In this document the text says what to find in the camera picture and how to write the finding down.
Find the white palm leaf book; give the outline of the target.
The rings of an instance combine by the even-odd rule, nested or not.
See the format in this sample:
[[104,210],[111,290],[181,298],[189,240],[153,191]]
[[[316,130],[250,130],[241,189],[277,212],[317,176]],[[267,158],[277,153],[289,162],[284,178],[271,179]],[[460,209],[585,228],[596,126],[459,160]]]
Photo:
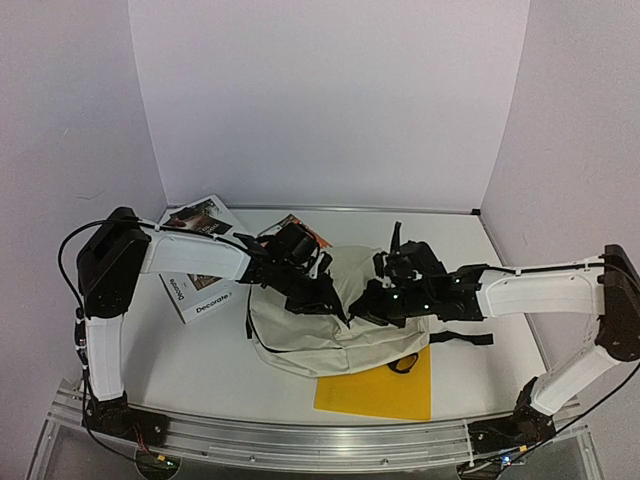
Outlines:
[[231,211],[223,204],[223,202],[215,195],[211,195],[209,197],[203,198],[201,200],[198,200],[194,203],[191,203],[189,205],[185,205],[182,206],[174,211],[172,211],[171,213],[169,213],[168,218],[164,221],[164,223],[169,219],[169,216],[172,213],[178,212],[179,210],[182,210],[184,208],[195,208],[198,210],[212,210],[212,211],[216,211],[219,212],[221,214],[221,216],[223,217],[224,220],[226,220],[227,222],[229,222],[233,228],[231,231],[229,231],[228,233],[224,234],[224,235],[231,235],[232,233],[245,233],[246,229],[244,228],[244,226],[241,224],[241,222],[231,213]]

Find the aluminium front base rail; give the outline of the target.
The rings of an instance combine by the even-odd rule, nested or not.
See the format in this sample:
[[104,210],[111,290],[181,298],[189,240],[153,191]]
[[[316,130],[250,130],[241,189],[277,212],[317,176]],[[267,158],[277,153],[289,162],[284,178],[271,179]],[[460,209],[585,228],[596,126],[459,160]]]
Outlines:
[[29,479],[211,477],[226,467],[353,479],[417,473],[423,479],[599,479],[587,426],[571,401],[556,416],[559,434],[526,453],[492,430],[495,416],[427,423],[305,425],[264,423],[134,406],[140,436],[85,428],[94,417],[79,384],[62,381],[28,469]]

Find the orange comic book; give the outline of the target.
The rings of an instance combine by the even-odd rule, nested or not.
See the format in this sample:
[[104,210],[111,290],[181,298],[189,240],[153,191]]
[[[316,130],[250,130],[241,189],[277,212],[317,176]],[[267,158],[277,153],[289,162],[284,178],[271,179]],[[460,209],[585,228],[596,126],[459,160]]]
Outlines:
[[258,236],[259,237],[264,237],[269,235],[275,236],[277,233],[279,233],[282,230],[286,230],[289,233],[293,232],[293,233],[309,236],[314,239],[314,241],[316,242],[316,244],[319,246],[320,249],[326,249],[331,247],[331,244],[327,240],[321,237],[309,225],[304,223],[302,220],[300,220],[297,216],[295,216],[292,213],[289,213],[278,222],[262,230],[258,234]]

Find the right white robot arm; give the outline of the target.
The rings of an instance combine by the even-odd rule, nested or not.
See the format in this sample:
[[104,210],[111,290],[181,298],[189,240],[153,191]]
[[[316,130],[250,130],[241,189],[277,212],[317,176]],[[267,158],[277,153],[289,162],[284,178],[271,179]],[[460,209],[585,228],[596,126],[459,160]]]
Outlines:
[[402,327],[424,315],[443,322],[542,313],[594,319],[577,353],[523,389],[516,419],[550,418],[611,368],[639,359],[639,276],[619,245],[567,264],[475,264],[449,272],[426,244],[409,242],[373,263],[374,277],[349,313],[381,326]]

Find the beige canvas backpack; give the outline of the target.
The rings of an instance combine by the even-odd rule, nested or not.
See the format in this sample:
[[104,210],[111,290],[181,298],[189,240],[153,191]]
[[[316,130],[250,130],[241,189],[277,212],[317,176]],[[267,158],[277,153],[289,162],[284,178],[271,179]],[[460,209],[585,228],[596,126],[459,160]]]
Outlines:
[[249,293],[247,328],[262,360],[274,367],[311,378],[355,374],[390,365],[430,344],[461,340],[488,346],[491,334],[467,335],[449,330],[432,333],[432,316],[409,318],[404,328],[378,326],[351,318],[349,306],[377,279],[394,287],[374,271],[379,252],[362,246],[332,249],[330,273],[346,315],[296,314],[285,308],[286,298],[271,288],[254,287]]

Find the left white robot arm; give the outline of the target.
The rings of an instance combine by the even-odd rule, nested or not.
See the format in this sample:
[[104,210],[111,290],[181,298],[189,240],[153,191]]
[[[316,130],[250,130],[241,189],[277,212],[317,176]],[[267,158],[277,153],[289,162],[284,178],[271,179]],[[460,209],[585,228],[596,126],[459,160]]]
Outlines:
[[152,224],[118,207],[70,235],[87,230],[93,234],[77,255],[77,279],[67,285],[78,303],[76,351],[99,401],[94,414],[114,435],[127,434],[135,422],[132,409],[120,401],[121,337],[140,275],[191,273],[257,284],[282,294],[292,313],[345,317],[328,272],[332,258],[300,224],[262,237],[222,235]]

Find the black Three Days book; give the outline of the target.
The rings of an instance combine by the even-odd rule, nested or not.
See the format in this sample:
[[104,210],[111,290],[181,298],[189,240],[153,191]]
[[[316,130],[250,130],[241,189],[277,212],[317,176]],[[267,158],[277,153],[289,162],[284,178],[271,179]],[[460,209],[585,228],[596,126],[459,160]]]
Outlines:
[[172,213],[164,226],[210,235],[224,235],[233,228],[219,212],[195,208],[184,208]]

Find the yellow plastic folder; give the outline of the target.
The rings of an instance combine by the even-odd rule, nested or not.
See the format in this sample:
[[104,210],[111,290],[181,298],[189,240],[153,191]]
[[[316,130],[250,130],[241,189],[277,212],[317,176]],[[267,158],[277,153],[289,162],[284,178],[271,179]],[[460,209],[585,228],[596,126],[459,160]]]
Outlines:
[[320,378],[314,408],[373,418],[431,420],[431,349],[360,373]]

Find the white Decorate furniture book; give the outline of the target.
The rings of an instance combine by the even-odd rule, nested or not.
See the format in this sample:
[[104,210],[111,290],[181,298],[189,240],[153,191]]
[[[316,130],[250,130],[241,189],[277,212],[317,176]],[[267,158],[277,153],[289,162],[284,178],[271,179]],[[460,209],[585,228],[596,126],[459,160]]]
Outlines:
[[159,278],[184,324],[212,314],[242,292],[241,285],[214,276],[160,273]]

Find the aluminium table edge rail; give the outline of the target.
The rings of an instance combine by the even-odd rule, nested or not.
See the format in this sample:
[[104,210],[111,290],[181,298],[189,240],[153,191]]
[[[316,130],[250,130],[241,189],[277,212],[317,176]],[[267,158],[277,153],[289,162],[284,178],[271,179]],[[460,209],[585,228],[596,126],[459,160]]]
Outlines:
[[302,205],[302,204],[227,204],[230,210],[302,210],[302,211],[331,211],[331,212],[384,212],[384,213],[415,213],[434,215],[482,215],[480,208],[473,209],[435,209],[435,208],[411,208],[395,206],[336,206],[336,205]]

